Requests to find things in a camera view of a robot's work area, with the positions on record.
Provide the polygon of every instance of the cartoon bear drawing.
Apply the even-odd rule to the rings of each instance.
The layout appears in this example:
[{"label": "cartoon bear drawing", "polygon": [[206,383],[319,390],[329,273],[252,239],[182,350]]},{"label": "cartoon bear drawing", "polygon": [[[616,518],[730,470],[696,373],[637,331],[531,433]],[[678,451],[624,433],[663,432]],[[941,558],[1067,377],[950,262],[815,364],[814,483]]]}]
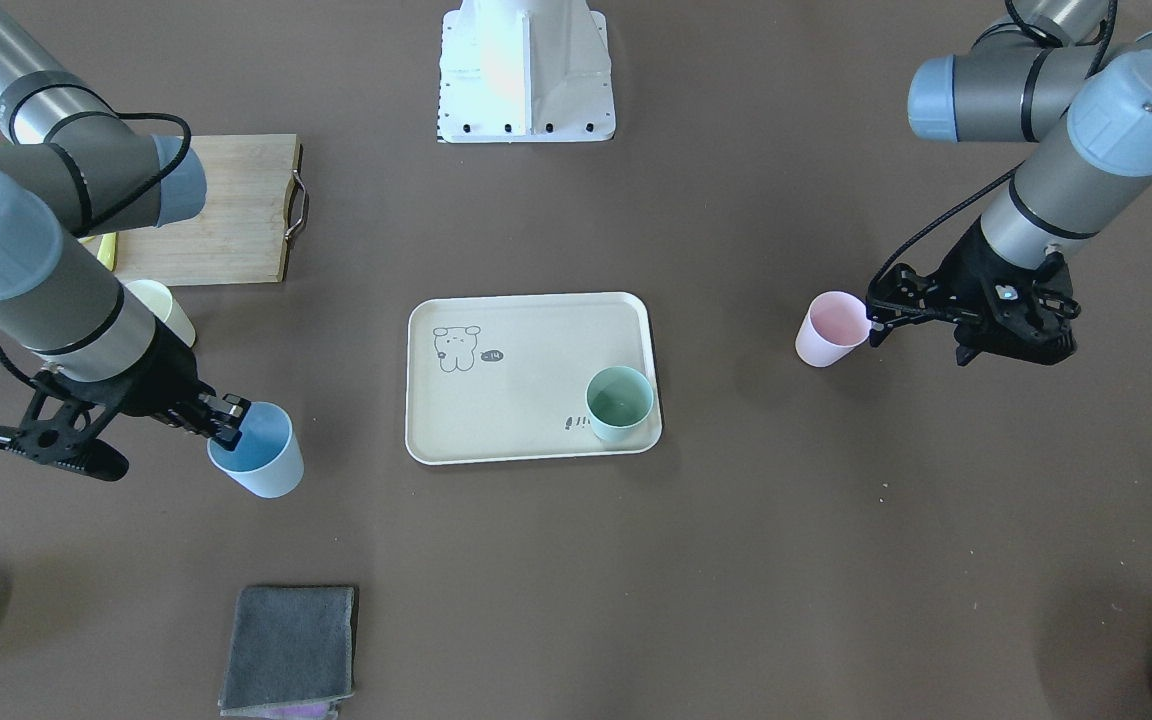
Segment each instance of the cartoon bear drawing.
[{"label": "cartoon bear drawing", "polygon": [[468,370],[473,366],[473,349],[479,346],[483,328],[470,325],[467,328],[434,328],[434,350],[445,373]]}]

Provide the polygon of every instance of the table surface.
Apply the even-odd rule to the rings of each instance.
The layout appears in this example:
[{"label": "table surface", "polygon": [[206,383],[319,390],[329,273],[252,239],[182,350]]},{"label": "table surface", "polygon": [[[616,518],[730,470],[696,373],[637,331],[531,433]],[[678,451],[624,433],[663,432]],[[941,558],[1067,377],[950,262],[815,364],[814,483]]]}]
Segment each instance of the table surface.
[{"label": "table surface", "polygon": [[[205,381],[296,420],[300,488],[152,420],[109,429],[120,483],[0,454],[0,717],[214,717],[266,583],[358,589],[347,720],[1152,717],[1152,188],[1073,260],[1060,365],[956,367],[943,325],[793,351],[1032,151],[905,123],[1001,3],[599,1],[620,127],[576,146],[435,143],[445,0],[3,5],[119,109],[297,132],[314,205],[287,281],[179,291]],[[412,461],[414,306],[556,291],[644,300],[660,444]]]}]

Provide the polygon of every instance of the white cup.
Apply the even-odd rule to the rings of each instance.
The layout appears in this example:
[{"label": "white cup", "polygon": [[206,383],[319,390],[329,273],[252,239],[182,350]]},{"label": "white cup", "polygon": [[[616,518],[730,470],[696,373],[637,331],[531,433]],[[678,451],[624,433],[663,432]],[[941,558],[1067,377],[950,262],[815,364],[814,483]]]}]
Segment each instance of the white cup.
[{"label": "white cup", "polygon": [[617,365],[599,370],[585,387],[590,427],[604,442],[621,442],[652,414],[655,392],[646,376]]},{"label": "white cup", "polygon": [[252,402],[238,430],[243,434],[233,452],[209,439],[211,464],[252,495],[283,497],[296,488],[305,475],[305,460],[287,411],[273,402]]},{"label": "white cup", "polygon": [[180,309],[180,304],[172,296],[168,286],[146,279],[146,281],[131,281],[127,283],[127,290],[132,291],[136,300],[139,300],[150,309],[150,313],[154,313],[157,319],[162,320],[162,324],[175,333],[175,336],[180,338],[180,342],[194,347],[194,341],[197,338],[194,324],[189,321],[188,316],[184,314],[184,310]]},{"label": "white cup", "polygon": [[826,291],[808,306],[794,348],[808,365],[826,367],[865,342],[872,327],[864,301],[846,291]]}]

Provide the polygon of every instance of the wooden cutting board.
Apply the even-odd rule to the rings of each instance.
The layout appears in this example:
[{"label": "wooden cutting board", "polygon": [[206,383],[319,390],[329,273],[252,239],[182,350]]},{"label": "wooden cutting board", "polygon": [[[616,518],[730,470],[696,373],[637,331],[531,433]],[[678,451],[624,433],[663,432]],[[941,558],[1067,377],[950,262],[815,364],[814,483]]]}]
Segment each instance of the wooden cutting board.
[{"label": "wooden cutting board", "polygon": [[[179,223],[120,232],[114,274],[169,286],[282,282],[300,138],[195,136],[191,147],[207,173],[205,209]],[[93,252],[99,245],[86,244]]]}]

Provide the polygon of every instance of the white tray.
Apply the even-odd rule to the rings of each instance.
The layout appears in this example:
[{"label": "white tray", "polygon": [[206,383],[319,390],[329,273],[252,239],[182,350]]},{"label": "white tray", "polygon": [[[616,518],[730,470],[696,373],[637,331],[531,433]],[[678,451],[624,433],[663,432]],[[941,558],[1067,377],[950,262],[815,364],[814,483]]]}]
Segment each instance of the white tray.
[{"label": "white tray", "polygon": [[407,452],[426,465],[649,450],[643,429],[605,444],[585,386],[600,369],[636,367],[657,389],[649,310],[627,291],[429,300],[407,324]]}]

